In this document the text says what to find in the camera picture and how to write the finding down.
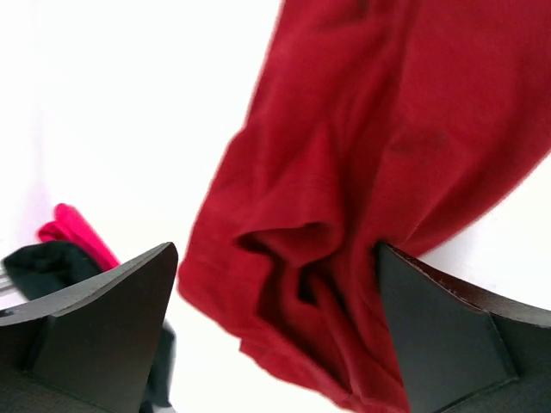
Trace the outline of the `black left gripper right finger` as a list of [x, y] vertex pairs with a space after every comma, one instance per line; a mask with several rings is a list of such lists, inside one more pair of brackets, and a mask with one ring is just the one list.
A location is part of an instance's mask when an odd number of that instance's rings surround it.
[[550, 412], [550, 312], [389, 244], [376, 276], [413, 412]]

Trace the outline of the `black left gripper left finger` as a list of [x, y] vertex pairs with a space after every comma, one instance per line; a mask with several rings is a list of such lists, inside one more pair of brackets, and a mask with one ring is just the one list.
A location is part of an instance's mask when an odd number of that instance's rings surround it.
[[1, 312], [3, 412], [136, 412], [178, 263], [159, 246]]

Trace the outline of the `dark red t shirt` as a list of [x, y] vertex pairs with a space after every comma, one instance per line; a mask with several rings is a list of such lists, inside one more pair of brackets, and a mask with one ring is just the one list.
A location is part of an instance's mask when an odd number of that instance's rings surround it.
[[278, 379], [406, 412], [375, 245], [437, 247], [549, 149], [549, 2], [286, 1], [178, 291]]

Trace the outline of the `folded black t shirt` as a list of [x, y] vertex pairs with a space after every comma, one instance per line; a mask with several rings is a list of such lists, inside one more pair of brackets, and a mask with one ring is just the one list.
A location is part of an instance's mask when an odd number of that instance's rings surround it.
[[[52, 241], [21, 248], [3, 260], [5, 274], [25, 297], [25, 303], [76, 285], [102, 271], [95, 261], [72, 243]], [[136, 412], [170, 408], [170, 372], [175, 336], [163, 323], [157, 351]]]

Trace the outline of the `folded pink t shirt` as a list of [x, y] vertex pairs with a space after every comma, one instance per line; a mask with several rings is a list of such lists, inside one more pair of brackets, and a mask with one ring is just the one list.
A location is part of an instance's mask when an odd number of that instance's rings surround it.
[[53, 220], [45, 223], [36, 233], [41, 242], [66, 241], [86, 252], [102, 271], [118, 267], [121, 263], [102, 241], [84, 216], [71, 205], [59, 203], [53, 209]]

